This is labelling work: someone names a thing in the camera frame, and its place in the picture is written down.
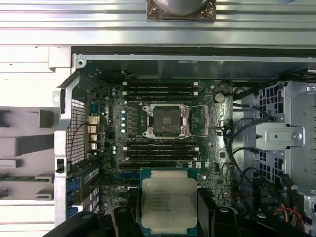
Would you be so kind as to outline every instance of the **metal frame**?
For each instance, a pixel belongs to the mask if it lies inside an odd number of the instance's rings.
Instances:
[[[3,0],[0,11],[2,45],[316,45],[314,0],[217,0],[214,23],[147,21],[144,0]]]
[[[82,100],[87,92],[94,88],[96,83],[93,78],[87,79],[84,76],[80,75],[78,72],[74,72],[71,74],[67,80],[65,80],[61,87],[65,89],[65,101],[64,105],[64,113],[60,116],[60,123],[55,131],[55,181],[54,181],[54,198],[55,198],[55,225],[59,225],[66,220],[66,178],[67,172],[69,171],[69,162],[70,160],[70,152],[69,147],[67,147],[68,143],[67,137],[69,136],[69,127],[72,124],[77,124],[73,116],[73,101],[76,99],[77,101]],[[84,101],[80,102],[80,106],[84,106]],[[83,152],[80,155],[80,159],[85,159],[85,142],[80,142],[81,147],[78,148]],[[64,168],[60,172],[58,171],[60,162],[63,162]]]

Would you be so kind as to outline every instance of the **red wire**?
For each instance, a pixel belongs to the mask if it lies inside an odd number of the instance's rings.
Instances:
[[[81,124],[76,130],[75,132],[73,133],[73,136],[71,138],[71,143],[70,143],[70,155],[69,155],[69,158],[71,159],[71,155],[73,153],[73,144],[74,144],[74,138],[75,138],[75,134],[78,132],[78,130],[82,127],[82,126],[85,126],[85,125],[88,125],[89,123],[88,122],[85,122],[83,124]]]
[[[304,228],[304,221],[303,221],[303,218],[302,218],[301,214],[298,213],[297,211],[292,210],[291,208],[278,209],[278,210],[276,210],[276,212],[274,213],[274,216],[277,215],[277,213],[278,213],[279,211],[284,211],[284,210],[289,210],[289,211],[291,211],[292,213],[297,214],[297,215],[298,215],[298,218],[300,218],[300,220],[302,221],[302,227]]]

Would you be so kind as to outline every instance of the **blue connector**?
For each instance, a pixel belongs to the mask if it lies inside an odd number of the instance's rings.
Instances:
[[[67,219],[78,213],[77,207],[67,207],[66,217]]]
[[[278,0],[280,3],[291,3],[291,2],[294,2],[296,0]]]
[[[79,179],[67,181],[66,189],[67,189],[67,192],[80,189]]]

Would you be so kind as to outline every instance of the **heatsink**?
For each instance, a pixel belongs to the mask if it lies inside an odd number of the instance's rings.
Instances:
[[[216,0],[147,0],[147,19],[216,19]]]

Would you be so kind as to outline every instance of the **ram slot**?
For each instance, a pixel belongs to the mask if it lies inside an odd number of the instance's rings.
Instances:
[[[197,153],[195,148],[132,148],[126,152],[129,156],[130,154],[186,154],[186,153]]]
[[[140,168],[176,168],[177,163],[173,161],[167,161],[167,162],[159,162],[159,161],[153,161],[153,162],[127,162],[122,163],[119,165],[120,169],[140,169]]]
[[[128,149],[133,149],[133,148],[148,148],[148,149],[169,149],[169,148],[180,148],[183,149],[185,148],[195,148],[198,147],[198,144],[195,142],[167,142],[167,143],[159,143],[155,144],[154,141],[148,141],[148,142],[128,142],[127,144]]]
[[[161,86],[141,86],[141,87],[128,87],[126,89],[128,92],[148,92],[148,91],[158,91],[158,92],[166,92],[166,93],[173,93],[173,92],[188,92],[192,93],[197,91],[196,88],[193,87],[161,87]]]
[[[196,100],[197,97],[190,95],[190,96],[143,96],[143,95],[134,95],[134,96],[126,96],[128,101],[170,101],[170,102],[188,102]]]

